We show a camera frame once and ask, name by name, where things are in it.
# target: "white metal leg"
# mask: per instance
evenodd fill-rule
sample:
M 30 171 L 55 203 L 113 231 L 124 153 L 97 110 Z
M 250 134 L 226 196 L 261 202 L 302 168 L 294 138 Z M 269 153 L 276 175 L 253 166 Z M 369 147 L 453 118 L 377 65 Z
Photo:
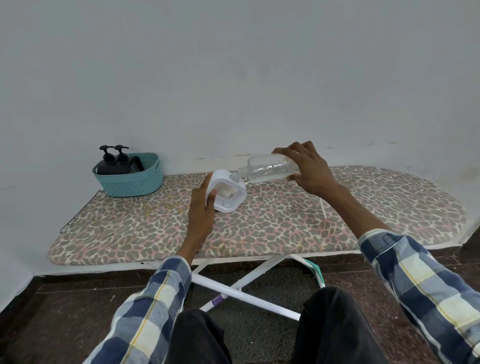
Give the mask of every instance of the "white metal leg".
M 211 290 L 215 290 L 220 293 L 225 293 L 229 297 L 236 298 L 241 301 L 245 301 L 246 303 L 253 304 L 254 306 L 263 308 L 265 310 L 274 312 L 276 314 L 292 318 L 294 320 L 300 320 L 300 314 L 293 312 L 291 310 L 288 310 L 286 308 L 280 307 L 276 304 L 261 300 L 260 298 L 257 298 L 255 296 L 251 296 L 249 294 L 246 294 L 244 292 L 240 292 L 236 289 L 233 289 L 229 286 L 226 286 L 225 284 L 218 283 L 214 281 L 213 279 L 209 279 L 207 277 L 201 276 L 200 274 L 193 273 L 192 276 L 192 282 L 199 284 L 203 287 L 210 288 Z
M 278 263 L 280 263 L 282 260 L 286 258 L 292 258 L 303 265 L 314 269 L 314 267 L 307 262 L 305 259 L 302 257 L 296 255 L 296 254 L 291 254 L 291 255 L 275 255 L 264 261 L 262 264 L 260 264 L 257 268 L 252 270 L 250 273 L 248 273 L 245 277 L 241 278 L 234 284 L 232 284 L 231 287 L 226 286 L 222 283 L 216 282 L 213 279 L 209 279 L 207 277 L 203 277 L 198 274 L 200 270 L 202 270 L 208 263 L 203 261 L 194 271 L 193 271 L 193 277 L 192 277 L 192 282 L 199 284 L 203 287 L 210 288 L 216 292 L 220 292 L 220 294 L 212 299 L 210 302 L 206 303 L 203 305 L 200 309 L 203 311 L 208 311 L 218 305 L 220 302 L 222 302 L 224 299 L 228 297 L 233 297 L 236 299 L 239 299 L 241 301 L 245 301 L 247 303 L 253 304 L 255 306 L 261 307 L 265 310 L 280 314 L 282 316 L 286 316 L 289 318 L 292 318 L 294 320 L 299 320 L 300 319 L 300 314 L 293 312 L 291 310 L 288 310 L 286 308 L 283 308 L 281 306 L 278 306 L 276 304 L 270 303 L 265 300 L 261 300 L 260 298 L 257 298 L 255 296 L 251 296 L 249 294 L 243 293 L 241 291 L 242 287 L 246 286 L 250 282 L 252 282 L 254 279 L 258 278 L 262 274 L 264 274 L 266 271 L 269 269 L 273 268 L 276 266 Z M 320 288 L 324 287 L 325 285 L 319 282 Z
M 230 286 L 230 288 L 241 291 L 242 287 L 245 287 L 247 284 L 252 282 L 254 279 L 260 277 L 262 274 L 264 274 L 270 268 L 273 268 L 274 266 L 276 266 L 278 263 L 280 263 L 285 258 L 288 258 L 288 255 L 274 255 L 273 257 L 265 260 L 262 264 L 260 264 L 257 268 L 252 270 L 250 273 L 248 273 L 245 277 L 236 281 L 234 284 L 232 284 Z M 202 307 L 200 307 L 200 309 L 202 311 L 207 312 L 208 310 L 211 310 L 212 308 L 214 308 L 216 305 L 218 305 L 220 302 L 222 302 L 223 300 L 225 300 L 227 298 L 228 298 L 228 296 L 226 294 L 221 293 L 217 297 L 212 299 L 210 302 L 208 302 L 208 303 L 204 304 Z

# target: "animal print fabric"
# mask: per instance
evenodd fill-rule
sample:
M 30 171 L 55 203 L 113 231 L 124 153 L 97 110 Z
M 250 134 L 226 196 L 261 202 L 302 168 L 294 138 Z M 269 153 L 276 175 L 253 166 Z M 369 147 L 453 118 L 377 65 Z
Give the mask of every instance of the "animal print fabric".
M 465 226 L 461 204 L 432 182 L 375 167 L 333 167 L 340 183 L 394 231 L 423 245 L 449 242 Z M 58 265 L 163 260 L 186 234 L 190 193 L 204 174 L 167 176 L 154 193 L 114 198 L 100 192 L 63 229 L 48 257 Z M 295 182 L 247 185 L 232 213 L 217 212 L 197 258 L 351 251 L 357 239 L 340 216 Z

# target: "plaid shirt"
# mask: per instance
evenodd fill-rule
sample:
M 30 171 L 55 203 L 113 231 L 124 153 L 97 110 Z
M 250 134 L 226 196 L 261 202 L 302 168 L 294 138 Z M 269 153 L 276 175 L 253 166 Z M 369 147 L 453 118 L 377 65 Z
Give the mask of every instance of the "plaid shirt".
M 479 293 L 408 236 L 377 229 L 359 245 L 442 362 L 480 363 Z M 166 259 L 145 289 L 120 306 L 110 333 L 84 363 L 162 363 L 191 280 L 183 258 Z

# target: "plastic basket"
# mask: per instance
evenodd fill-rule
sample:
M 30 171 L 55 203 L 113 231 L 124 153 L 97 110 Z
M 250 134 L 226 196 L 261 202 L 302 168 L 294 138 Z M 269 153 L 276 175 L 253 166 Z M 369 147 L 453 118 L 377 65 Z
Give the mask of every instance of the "plastic basket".
M 163 181 L 158 155 L 155 153 L 129 153 L 142 161 L 144 171 L 128 174 L 97 174 L 97 163 L 92 172 L 105 192 L 112 197 L 132 197 L 151 194 L 159 189 Z

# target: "shirt cuff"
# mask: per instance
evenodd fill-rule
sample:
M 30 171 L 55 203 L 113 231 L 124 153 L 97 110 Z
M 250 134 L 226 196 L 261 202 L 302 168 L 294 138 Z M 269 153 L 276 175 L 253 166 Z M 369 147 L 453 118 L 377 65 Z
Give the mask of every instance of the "shirt cuff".
M 192 270 L 182 256 L 174 255 L 165 259 L 156 271 L 160 272 L 162 270 L 173 270 L 177 272 L 184 286 L 189 285 L 192 281 Z
M 369 230 L 360 236 L 359 248 L 365 258 L 371 263 L 402 237 L 403 235 L 399 235 L 391 230 Z

